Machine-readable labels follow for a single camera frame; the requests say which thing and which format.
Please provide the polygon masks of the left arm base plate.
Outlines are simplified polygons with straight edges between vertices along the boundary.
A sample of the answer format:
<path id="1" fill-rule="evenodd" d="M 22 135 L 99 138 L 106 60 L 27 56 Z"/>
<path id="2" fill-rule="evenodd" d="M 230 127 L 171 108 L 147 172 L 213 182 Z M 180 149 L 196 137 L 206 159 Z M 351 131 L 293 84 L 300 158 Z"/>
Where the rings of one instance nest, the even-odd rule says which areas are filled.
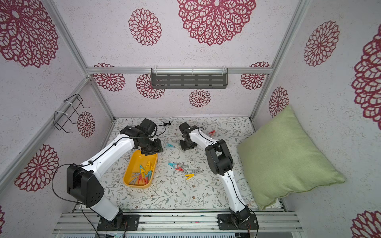
<path id="1" fill-rule="evenodd" d="M 99 232 L 137 231 L 139 221 L 140 216 L 138 214 L 117 215 L 112 221 L 108 221 L 105 218 L 100 217 L 96 230 Z"/>

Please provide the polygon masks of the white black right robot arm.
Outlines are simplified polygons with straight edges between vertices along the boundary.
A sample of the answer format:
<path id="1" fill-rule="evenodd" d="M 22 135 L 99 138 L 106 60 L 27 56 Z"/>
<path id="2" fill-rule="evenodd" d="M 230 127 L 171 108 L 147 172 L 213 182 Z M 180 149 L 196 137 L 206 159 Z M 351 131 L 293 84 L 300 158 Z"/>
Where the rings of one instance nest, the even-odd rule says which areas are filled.
<path id="1" fill-rule="evenodd" d="M 234 178 L 233 158 L 224 140 L 216 140 L 201 131 L 197 126 L 182 123 L 179 126 L 182 133 L 181 148 L 186 151 L 197 146 L 205 150 L 207 162 L 211 171 L 222 179 L 223 187 L 229 202 L 232 224 L 238 227 L 251 217 L 251 210 L 243 201 Z"/>

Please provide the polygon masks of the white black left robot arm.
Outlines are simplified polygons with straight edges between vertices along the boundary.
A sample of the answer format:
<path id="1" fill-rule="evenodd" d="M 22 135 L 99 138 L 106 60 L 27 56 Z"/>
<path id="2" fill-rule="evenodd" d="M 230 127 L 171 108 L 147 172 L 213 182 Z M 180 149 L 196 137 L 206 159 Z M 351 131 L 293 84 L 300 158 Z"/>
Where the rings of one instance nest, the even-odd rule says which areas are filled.
<path id="1" fill-rule="evenodd" d="M 160 139 L 155 139 L 157 125 L 145 119 L 135 127 L 122 129 L 105 148 L 80 165 L 66 170 L 66 191 L 77 201 L 92 209 L 107 221 L 122 216 L 122 211 L 104 194 L 100 179 L 126 153 L 139 149 L 145 156 L 163 152 Z"/>

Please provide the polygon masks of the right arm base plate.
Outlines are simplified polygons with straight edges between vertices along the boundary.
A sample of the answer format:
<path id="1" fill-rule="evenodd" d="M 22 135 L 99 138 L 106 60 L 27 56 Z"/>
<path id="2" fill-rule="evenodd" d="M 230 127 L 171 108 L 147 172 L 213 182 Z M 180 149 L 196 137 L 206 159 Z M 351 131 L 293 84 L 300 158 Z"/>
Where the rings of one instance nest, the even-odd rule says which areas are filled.
<path id="1" fill-rule="evenodd" d="M 219 230 L 227 231 L 227 230 L 258 230 L 259 222 L 254 213 L 251 213 L 249 218 L 244 222 L 240 223 L 235 218 L 233 218 L 232 214 L 218 214 L 218 228 Z"/>

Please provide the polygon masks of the yellow storage box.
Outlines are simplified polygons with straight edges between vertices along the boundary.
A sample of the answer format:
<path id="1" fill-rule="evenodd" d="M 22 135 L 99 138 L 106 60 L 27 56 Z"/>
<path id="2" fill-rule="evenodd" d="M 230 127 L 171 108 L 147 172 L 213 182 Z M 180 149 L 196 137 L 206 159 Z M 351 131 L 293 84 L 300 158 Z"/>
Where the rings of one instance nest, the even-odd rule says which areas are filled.
<path id="1" fill-rule="evenodd" d="M 157 160 L 158 160 L 158 154 L 145 156 L 145 155 L 143 155 L 141 153 L 140 150 L 135 151 L 132 154 L 132 157 L 130 159 L 128 168 L 127 168 L 127 170 L 125 172 L 125 175 L 124 175 L 124 178 L 123 178 L 124 184 L 126 186 L 129 186 L 129 187 L 132 187 L 132 188 L 142 188 L 142 189 L 144 189 L 144 188 L 150 187 L 150 185 L 151 185 L 151 183 L 153 181 L 153 177 L 154 177 L 154 173 L 155 173 L 155 168 L 156 168 Z M 148 161 L 150 161 L 152 163 L 152 165 L 154 166 L 154 169 L 152 171 L 149 171 L 149 172 L 147 171 L 147 176 L 146 177 L 149 178 L 148 184 L 130 185 L 129 183 L 133 179 L 133 177 L 141 175 L 141 173 L 140 173 L 140 165 L 142 165 L 143 168 L 145 169 L 146 166 L 147 166 Z"/>

